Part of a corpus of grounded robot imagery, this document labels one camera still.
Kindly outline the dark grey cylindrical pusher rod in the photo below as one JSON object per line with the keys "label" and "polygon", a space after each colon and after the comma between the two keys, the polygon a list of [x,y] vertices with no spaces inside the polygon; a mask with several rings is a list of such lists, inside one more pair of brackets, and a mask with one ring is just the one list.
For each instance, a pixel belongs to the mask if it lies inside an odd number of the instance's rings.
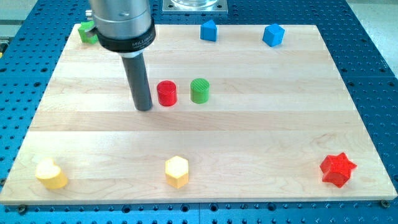
{"label": "dark grey cylindrical pusher rod", "polygon": [[123,57],[122,61],[135,108],[139,111],[150,110],[152,97],[143,53],[131,58]]}

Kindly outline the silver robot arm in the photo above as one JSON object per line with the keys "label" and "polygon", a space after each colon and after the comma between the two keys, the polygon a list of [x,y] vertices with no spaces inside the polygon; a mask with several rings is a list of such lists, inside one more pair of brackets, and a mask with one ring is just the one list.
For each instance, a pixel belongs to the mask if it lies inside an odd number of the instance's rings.
{"label": "silver robot arm", "polygon": [[148,0],[89,0],[94,21],[90,32],[100,45],[120,55],[139,111],[152,108],[143,51],[155,40],[155,24]]}

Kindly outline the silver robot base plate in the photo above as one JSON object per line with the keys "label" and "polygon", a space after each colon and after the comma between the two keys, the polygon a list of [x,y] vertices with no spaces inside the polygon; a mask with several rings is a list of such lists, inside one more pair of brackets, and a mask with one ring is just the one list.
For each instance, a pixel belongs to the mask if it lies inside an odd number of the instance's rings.
{"label": "silver robot base plate", "polygon": [[227,14],[227,0],[163,0],[164,14]]}

